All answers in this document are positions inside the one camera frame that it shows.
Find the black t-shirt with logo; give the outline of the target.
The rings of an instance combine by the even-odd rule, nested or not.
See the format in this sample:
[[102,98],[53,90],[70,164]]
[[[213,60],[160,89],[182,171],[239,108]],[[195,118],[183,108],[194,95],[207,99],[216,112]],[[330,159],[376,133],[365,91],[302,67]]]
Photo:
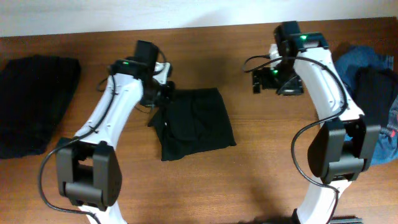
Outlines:
[[176,90],[174,100],[149,121],[161,144],[162,161],[235,146],[233,129],[217,88]]

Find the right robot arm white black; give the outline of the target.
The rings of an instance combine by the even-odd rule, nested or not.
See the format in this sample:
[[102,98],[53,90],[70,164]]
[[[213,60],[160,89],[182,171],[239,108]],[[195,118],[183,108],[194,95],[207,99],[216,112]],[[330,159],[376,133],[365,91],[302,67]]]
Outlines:
[[277,223],[362,223],[356,216],[335,217],[341,194],[371,165],[381,127],[371,121],[353,101],[333,64],[329,45],[319,32],[303,33],[296,21],[282,22],[274,30],[275,43],[266,63],[250,69],[252,90],[275,85],[279,95],[299,95],[305,86],[318,121],[300,129],[291,142],[295,166],[295,143],[306,130],[319,126],[307,160],[312,175],[298,167],[310,185],[301,205],[289,218]]

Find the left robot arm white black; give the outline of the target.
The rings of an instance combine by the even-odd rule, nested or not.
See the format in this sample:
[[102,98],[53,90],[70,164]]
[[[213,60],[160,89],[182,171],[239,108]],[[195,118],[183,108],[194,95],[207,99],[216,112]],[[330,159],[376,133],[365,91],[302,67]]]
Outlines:
[[161,50],[139,40],[132,57],[109,66],[106,88],[87,122],[72,138],[61,138],[55,153],[58,191],[90,223],[125,223],[117,199],[122,173],[116,148],[137,105],[155,108],[170,102],[171,64]]

